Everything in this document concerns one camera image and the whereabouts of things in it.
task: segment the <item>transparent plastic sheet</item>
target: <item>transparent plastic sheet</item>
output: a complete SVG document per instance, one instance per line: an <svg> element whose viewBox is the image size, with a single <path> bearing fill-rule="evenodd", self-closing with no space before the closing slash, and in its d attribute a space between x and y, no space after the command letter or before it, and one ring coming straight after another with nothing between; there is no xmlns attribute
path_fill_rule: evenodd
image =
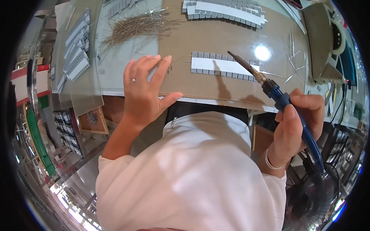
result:
<svg viewBox="0 0 370 231"><path fill-rule="evenodd" d="M97 68L95 65L95 32L97 19L102 5L100 0L76 0L71 1L71 7L69 7L69 14L72 14L71 20L68 24L69 18L64 21L61 29L58 32L58 36L54 46L53 58L55 63L55 80L53 85L57 84L63 76L63 64L65 41L68 38L70 30L73 25L84 13L86 8L90 10L90 32L89 32L89 53L88 57L90 60L90 67L84 71L75 82L67 80L62 92L59 94L60 106L62 109L73 107L76 116L80 116L88 111L91 111L97 107L104 105L101 96L100 85L97 77Z"/></svg>

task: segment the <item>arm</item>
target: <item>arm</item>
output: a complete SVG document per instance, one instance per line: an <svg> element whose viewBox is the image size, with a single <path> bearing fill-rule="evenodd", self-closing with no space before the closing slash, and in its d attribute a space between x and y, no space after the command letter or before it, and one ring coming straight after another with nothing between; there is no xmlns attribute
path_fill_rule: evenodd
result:
<svg viewBox="0 0 370 231"><path fill-rule="evenodd" d="M321 95L304 95L299 89L295 89L290 94L290 101L299 109L317 141L324 125L325 104L323 97ZM302 123L292 104L285 107L284 114L280 111L276 114L275 120L279 122L279 125L274 132L274 142L267 151L267 158L271 165L281 168L271 169L266 164L265 154L263 154L258 161L258 167L262 173L279 178L283 177L285 166L289 160L306 148L302 142Z"/></svg>
<svg viewBox="0 0 370 231"><path fill-rule="evenodd" d="M137 62L131 60L124 71L125 108L122 120L109 138L103 151L103 157L115 160L129 155L134 139L151 122L156 120L166 108L182 97L180 92L173 92L158 99L159 88L164 75L171 64L167 56L158 66L148 82L149 71L154 68L161 56L147 55Z"/></svg>

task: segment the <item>stacked model pieces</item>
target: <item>stacked model pieces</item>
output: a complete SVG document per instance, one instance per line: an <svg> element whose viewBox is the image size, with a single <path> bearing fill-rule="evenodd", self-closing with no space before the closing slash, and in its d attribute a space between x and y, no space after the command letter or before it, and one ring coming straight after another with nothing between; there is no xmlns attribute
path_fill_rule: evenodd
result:
<svg viewBox="0 0 370 231"><path fill-rule="evenodd" d="M89 58L89 23L90 10L87 8L77 20L65 41L64 52L64 79L67 77L73 82L90 67Z"/></svg>
<svg viewBox="0 0 370 231"><path fill-rule="evenodd" d="M139 0L119 0L116 2L112 8L108 10L108 18L115 16L116 14L120 13L122 10L126 8L131 8L135 5L136 2Z"/></svg>
<svg viewBox="0 0 370 231"><path fill-rule="evenodd" d="M189 19L225 18L257 29L266 22L260 5L250 0L184 0L182 12Z"/></svg>
<svg viewBox="0 0 370 231"><path fill-rule="evenodd" d="M249 64L259 71L258 60L249 60ZM231 55L208 52L192 52L191 73L220 75L236 79L256 81L252 74L237 63Z"/></svg>

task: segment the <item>blue soldering iron handle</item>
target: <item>blue soldering iron handle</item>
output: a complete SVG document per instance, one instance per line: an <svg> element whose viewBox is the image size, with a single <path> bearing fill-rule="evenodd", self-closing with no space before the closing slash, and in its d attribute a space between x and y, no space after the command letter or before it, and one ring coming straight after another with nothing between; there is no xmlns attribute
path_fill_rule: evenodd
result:
<svg viewBox="0 0 370 231"><path fill-rule="evenodd" d="M276 102L275 107L284 112L284 108L286 105L290 104L290 96L288 93L282 93L278 86L271 90L270 93L271 98ZM316 144L315 139L313 138L305 119L299 113L298 109L296 108L298 115L301 119L303 131L302 131L302 140L306 144L308 151L310 152L315 165L317 166L318 170L323 173L324 172L324 164L320 154L319 147Z"/></svg>

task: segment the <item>hand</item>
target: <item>hand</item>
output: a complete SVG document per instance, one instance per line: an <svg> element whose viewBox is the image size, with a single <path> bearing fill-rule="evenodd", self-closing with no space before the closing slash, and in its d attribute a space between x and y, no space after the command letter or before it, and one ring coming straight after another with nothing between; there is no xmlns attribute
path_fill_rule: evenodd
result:
<svg viewBox="0 0 370 231"><path fill-rule="evenodd" d="M125 89L125 107L123 118L129 120L138 129L144 129L149 123L156 120L169 106L182 97L182 93L173 92L158 99L164 75L171 64L171 56L167 56L158 66L156 72L148 82L149 71L154 68L161 56L147 55L137 62L131 60L123 74Z"/></svg>
<svg viewBox="0 0 370 231"><path fill-rule="evenodd" d="M299 89L290 94L290 101L303 116L315 140L321 136L325 103L321 95L304 95ZM298 152L306 148L302 142L302 123L293 105L284 109L284 114L278 112L275 120L279 122L274 133L274 147L269 150L268 158L274 167L286 164Z"/></svg>

